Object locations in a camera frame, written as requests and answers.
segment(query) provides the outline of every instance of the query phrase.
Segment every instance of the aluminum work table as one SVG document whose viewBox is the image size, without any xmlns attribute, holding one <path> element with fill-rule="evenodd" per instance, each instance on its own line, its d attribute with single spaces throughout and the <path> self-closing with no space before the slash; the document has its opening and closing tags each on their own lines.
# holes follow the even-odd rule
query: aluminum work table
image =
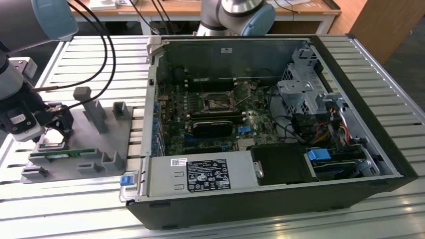
<svg viewBox="0 0 425 239">
<path fill-rule="evenodd" d="M 335 58 L 369 104 L 420 178 L 393 192 L 381 193 L 350 209 L 259 220 L 151 231 L 119 200 L 120 177 L 20 184 L 20 172 L 34 143 L 0 148 L 0 238 L 420 238 L 425 235 L 425 115 L 358 40 L 322 36 Z M 136 107 L 128 170 L 140 163 L 144 95 L 148 79 L 147 36 L 116 36 L 118 74 L 102 105 L 126 101 Z M 87 79 L 103 62 L 98 36 L 75 37 L 58 46 L 38 86 Z M 106 72 L 111 72 L 111 63 Z M 91 83 L 96 94 L 108 73 Z M 46 101 L 74 103 L 74 89 L 43 93 Z"/>
</svg>

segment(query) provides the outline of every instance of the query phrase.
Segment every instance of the open computer tower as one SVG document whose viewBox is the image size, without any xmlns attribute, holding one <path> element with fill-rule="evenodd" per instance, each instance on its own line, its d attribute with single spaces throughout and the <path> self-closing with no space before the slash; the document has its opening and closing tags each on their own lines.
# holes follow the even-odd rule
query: open computer tower
<svg viewBox="0 0 425 239">
<path fill-rule="evenodd" d="M 147 228 L 343 209 L 417 178 L 318 36 L 152 37 L 148 50 L 120 196 Z"/>
</svg>

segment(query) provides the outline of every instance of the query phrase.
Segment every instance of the warning label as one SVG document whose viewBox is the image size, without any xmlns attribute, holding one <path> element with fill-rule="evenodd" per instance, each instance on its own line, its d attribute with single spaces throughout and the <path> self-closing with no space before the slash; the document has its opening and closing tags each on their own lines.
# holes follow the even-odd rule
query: warning label
<svg viewBox="0 0 425 239">
<path fill-rule="evenodd" d="M 231 189 L 226 159 L 187 162 L 188 191 Z"/>
</svg>

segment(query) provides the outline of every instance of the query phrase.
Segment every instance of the motherboard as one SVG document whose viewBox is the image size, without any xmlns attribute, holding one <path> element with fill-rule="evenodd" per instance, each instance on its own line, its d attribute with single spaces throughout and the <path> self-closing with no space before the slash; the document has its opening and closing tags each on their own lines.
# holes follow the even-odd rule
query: motherboard
<svg viewBox="0 0 425 239">
<path fill-rule="evenodd" d="M 159 86 L 166 155 L 246 151 L 280 141 L 268 110 L 271 86 L 230 79 L 211 91 L 208 79 Z"/>
</svg>

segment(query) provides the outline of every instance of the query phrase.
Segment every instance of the blue connector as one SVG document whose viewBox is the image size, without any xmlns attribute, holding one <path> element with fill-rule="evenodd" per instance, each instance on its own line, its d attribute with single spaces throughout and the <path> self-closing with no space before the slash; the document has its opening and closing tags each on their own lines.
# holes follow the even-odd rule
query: blue connector
<svg viewBox="0 0 425 239">
<path fill-rule="evenodd" d="M 132 186 L 135 184 L 135 176 L 122 176 L 120 185 Z"/>
<path fill-rule="evenodd" d="M 314 160 L 330 160 L 331 159 L 331 155 L 330 155 L 330 151 L 326 148 L 314 148 L 308 153 L 308 158 L 311 159 L 311 161 Z"/>
<path fill-rule="evenodd" d="M 250 133 L 251 132 L 251 126 L 244 126 L 238 128 L 238 133 Z"/>
<path fill-rule="evenodd" d="M 158 102 L 154 103 L 154 112 L 156 113 L 160 109 L 160 104 Z"/>
</svg>

